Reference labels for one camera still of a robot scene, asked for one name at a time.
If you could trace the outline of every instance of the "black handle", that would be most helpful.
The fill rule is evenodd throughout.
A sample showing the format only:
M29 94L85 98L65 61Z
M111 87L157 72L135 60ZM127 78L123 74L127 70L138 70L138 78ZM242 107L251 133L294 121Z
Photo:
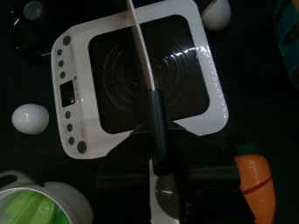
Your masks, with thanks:
M173 167L163 91L159 89L150 90L146 97L149 102L149 132L153 143L154 174L165 176L171 174Z

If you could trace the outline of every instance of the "orange object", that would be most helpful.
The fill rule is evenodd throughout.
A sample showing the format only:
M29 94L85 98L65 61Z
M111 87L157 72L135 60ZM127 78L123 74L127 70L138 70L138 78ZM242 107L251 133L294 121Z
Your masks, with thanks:
M241 175L241 190L257 217L257 224L273 224L277 194L266 158L259 154L235 156Z

